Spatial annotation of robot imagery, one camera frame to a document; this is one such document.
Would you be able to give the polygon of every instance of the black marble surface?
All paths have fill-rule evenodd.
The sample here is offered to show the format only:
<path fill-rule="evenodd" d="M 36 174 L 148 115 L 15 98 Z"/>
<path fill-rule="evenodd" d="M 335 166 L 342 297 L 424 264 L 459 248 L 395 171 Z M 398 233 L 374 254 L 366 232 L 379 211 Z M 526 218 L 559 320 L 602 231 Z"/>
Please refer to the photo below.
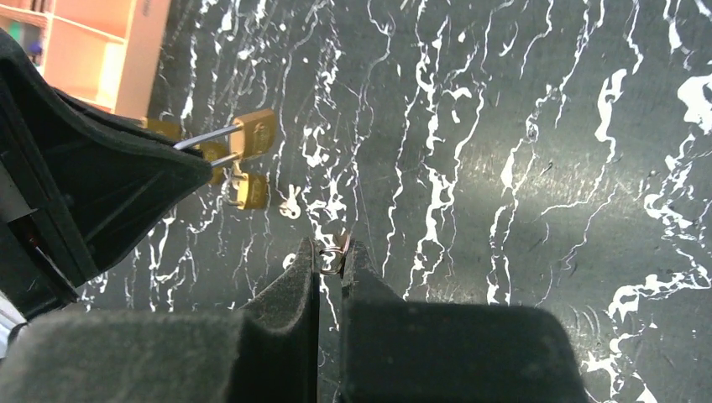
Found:
<path fill-rule="evenodd" d="M 150 115 L 276 110 L 244 166 L 271 207 L 205 186 L 83 303 L 233 309 L 350 232 L 408 300 L 553 312 L 591 401 L 709 401 L 709 38 L 709 0 L 173 0 Z M 331 401 L 338 279 L 322 297 Z"/>

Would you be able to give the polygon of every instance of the metal ring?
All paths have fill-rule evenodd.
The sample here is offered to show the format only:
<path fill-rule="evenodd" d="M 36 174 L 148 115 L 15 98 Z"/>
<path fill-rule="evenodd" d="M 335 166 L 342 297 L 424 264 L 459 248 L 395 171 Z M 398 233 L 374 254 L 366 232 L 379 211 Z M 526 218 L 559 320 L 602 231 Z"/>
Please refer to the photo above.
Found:
<path fill-rule="evenodd" d="M 348 252 L 348 246 L 351 244 L 351 234 L 346 235 L 346 242 L 342 247 L 330 246 L 319 251 L 319 256 L 323 254 L 341 254 L 341 259 L 338 261 L 338 265 L 335 270 L 321 269 L 319 272 L 323 275 L 342 275 L 343 266 L 346 264 L 346 253 Z"/>

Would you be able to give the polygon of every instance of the black foam padding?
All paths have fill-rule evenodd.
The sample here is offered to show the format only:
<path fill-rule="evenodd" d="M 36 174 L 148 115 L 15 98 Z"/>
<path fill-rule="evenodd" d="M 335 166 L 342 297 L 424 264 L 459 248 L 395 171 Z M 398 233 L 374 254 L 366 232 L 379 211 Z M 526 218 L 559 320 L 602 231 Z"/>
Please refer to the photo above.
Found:
<path fill-rule="evenodd" d="M 0 159 L 74 286 L 125 257 L 210 164 L 156 133 L 58 95 L 0 30 Z"/>
<path fill-rule="evenodd" d="M 0 284 L 3 294 L 25 317 L 61 308 L 51 280 L 33 264 L 5 222 L 0 222 Z"/>
<path fill-rule="evenodd" d="M 342 282 L 342 402 L 581 402 L 558 320 L 523 306 L 403 301 L 352 241 Z"/>
<path fill-rule="evenodd" d="M 0 365 L 0 401 L 317 401 L 319 275 L 292 266 L 237 312 L 53 312 Z"/>

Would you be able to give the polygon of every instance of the padlock body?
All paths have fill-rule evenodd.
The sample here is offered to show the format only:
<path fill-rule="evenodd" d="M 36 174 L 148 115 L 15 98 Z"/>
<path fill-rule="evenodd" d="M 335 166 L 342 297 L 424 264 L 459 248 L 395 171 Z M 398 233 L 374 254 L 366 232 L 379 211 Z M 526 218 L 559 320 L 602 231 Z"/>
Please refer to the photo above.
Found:
<path fill-rule="evenodd" d="M 267 176 L 243 172 L 237 181 L 238 208 L 241 210 L 260 209 L 267 207 L 269 182 Z"/>
<path fill-rule="evenodd" d="M 205 143 L 198 144 L 198 149 L 202 151 L 202 157 L 210 162 L 219 160 L 222 157 L 228 155 L 228 148 L 224 144 L 220 144 L 215 141 L 206 141 Z M 210 179 L 211 185 L 217 185 L 225 179 L 223 174 L 224 169 L 222 166 L 217 166 L 212 169 L 212 178 Z"/>
<path fill-rule="evenodd" d="M 240 130 L 230 136 L 230 152 L 242 155 L 241 160 L 267 153 L 275 142 L 277 119 L 271 109 L 240 116 L 233 124 Z"/>
<path fill-rule="evenodd" d="M 147 128 L 152 132 L 163 134 L 165 137 L 173 141 L 181 141 L 182 130 L 180 124 L 164 122 L 158 119 L 141 119 L 141 127 Z"/>

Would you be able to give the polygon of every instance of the wooden shelf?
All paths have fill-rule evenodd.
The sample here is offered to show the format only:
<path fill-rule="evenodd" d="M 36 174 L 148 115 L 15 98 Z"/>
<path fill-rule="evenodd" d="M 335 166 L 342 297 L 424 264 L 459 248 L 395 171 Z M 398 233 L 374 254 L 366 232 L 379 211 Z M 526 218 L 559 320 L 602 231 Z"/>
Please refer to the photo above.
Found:
<path fill-rule="evenodd" d="M 24 10 L 22 8 L 10 7 L 0 3 L 0 15 L 4 18 L 13 19 L 20 23 L 34 25 L 40 29 L 46 29 L 49 19 L 44 13 L 36 13 L 35 11 Z"/>
<path fill-rule="evenodd" d="M 134 0 L 57 0 L 52 13 L 56 18 L 126 38 L 135 5 Z"/>
<path fill-rule="evenodd" d="M 124 50 L 123 39 L 55 18 L 44 55 L 44 79 L 73 97 L 112 107 Z"/>
<path fill-rule="evenodd" d="M 39 29 L 24 25 L 15 37 L 27 42 L 25 51 L 51 86 L 106 112 L 141 119 L 169 6 L 170 0 L 0 0 L 0 28 L 16 21 Z"/>

